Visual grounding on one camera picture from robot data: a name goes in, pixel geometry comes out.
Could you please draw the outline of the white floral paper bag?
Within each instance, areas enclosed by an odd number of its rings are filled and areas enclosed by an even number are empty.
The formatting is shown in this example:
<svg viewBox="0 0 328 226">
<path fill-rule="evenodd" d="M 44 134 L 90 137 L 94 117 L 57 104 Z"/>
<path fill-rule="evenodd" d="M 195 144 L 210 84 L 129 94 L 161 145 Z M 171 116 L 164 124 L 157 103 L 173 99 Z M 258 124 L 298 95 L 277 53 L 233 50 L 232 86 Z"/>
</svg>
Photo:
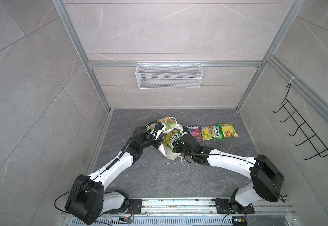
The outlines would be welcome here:
<svg viewBox="0 0 328 226">
<path fill-rule="evenodd" d="M 147 131 L 150 129 L 154 130 L 154 137 L 156 141 L 160 142 L 160 145 L 156 150 L 158 150 L 163 156 L 170 160 L 175 160 L 181 158 L 181 163 L 183 166 L 186 165 L 183 154 L 179 153 L 177 149 L 179 145 L 180 138 L 183 133 L 183 126 L 178 124 L 174 117 L 164 117 L 158 120 L 158 126 L 162 125 L 161 129 L 155 129 L 156 123 L 151 124 Z"/>
</svg>

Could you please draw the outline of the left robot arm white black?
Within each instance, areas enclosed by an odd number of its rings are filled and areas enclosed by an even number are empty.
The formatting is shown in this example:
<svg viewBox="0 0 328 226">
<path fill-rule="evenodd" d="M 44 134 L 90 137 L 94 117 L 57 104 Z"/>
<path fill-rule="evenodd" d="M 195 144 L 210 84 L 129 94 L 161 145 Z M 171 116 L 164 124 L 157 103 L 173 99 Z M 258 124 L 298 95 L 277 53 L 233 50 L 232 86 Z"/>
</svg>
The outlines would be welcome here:
<svg viewBox="0 0 328 226">
<path fill-rule="evenodd" d="M 65 213 L 75 216 L 87 225 L 110 211 L 125 213 L 129 207 L 129 195 L 119 190 L 106 192 L 106 189 L 118 175 L 142 156 L 145 148 L 160 147 L 159 137 L 165 133 L 165 128 L 159 121 L 137 127 L 113 160 L 88 176 L 79 175 L 68 192 Z"/>
</svg>

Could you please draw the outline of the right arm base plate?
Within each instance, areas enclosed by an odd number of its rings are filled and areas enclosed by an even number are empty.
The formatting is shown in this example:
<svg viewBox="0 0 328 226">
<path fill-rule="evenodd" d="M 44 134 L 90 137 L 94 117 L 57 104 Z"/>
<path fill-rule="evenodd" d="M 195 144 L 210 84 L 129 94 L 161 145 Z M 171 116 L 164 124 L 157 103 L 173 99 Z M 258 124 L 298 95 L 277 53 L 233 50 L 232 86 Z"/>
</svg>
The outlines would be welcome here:
<svg viewBox="0 0 328 226">
<path fill-rule="evenodd" d="M 215 207 L 218 214 L 229 214 L 229 213 L 239 213 L 239 214 L 254 214 L 255 210 L 250 204 L 247 207 L 243 207 L 236 201 L 231 202 L 230 199 L 215 198 Z"/>
</svg>

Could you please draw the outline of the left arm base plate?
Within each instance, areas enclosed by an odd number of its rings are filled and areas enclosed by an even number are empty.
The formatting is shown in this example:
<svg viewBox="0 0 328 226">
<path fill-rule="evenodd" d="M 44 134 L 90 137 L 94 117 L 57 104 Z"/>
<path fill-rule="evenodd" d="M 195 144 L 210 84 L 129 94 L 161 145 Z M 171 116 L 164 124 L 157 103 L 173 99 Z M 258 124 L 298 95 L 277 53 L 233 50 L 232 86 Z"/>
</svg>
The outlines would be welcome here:
<svg viewBox="0 0 328 226">
<path fill-rule="evenodd" d="M 142 209 L 142 199 L 127 199 L 124 200 L 122 206 L 117 210 L 119 214 L 130 214 L 133 213 L 141 214 Z"/>
</svg>

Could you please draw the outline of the pink purple snack packet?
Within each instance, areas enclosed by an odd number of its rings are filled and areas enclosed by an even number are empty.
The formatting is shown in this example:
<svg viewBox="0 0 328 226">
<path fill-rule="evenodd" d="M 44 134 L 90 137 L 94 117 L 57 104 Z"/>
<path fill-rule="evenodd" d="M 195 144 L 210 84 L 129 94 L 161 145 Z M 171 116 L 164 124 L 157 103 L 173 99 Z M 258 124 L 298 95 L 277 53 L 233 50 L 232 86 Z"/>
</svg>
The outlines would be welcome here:
<svg viewBox="0 0 328 226">
<path fill-rule="evenodd" d="M 191 134 L 196 141 L 201 142 L 203 141 L 202 133 L 201 133 L 201 126 L 187 126 L 187 131 Z"/>
</svg>

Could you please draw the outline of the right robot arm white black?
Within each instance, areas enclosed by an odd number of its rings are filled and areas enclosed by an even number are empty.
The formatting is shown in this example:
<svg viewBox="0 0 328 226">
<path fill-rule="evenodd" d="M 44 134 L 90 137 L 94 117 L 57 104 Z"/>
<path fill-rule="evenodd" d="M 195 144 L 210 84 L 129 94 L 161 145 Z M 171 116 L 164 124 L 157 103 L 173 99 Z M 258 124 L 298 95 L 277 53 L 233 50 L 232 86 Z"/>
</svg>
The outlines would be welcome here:
<svg viewBox="0 0 328 226">
<path fill-rule="evenodd" d="M 173 150 L 189 156 L 194 163 L 227 169 L 251 179 L 248 185 L 233 192 L 229 200 L 229 207 L 233 212 L 242 212 L 259 200 L 285 202 L 281 195 L 284 175 L 265 155 L 243 157 L 225 153 L 212 147 L 201 146 L 188 133 L 174 140 Z"/>
</svg>

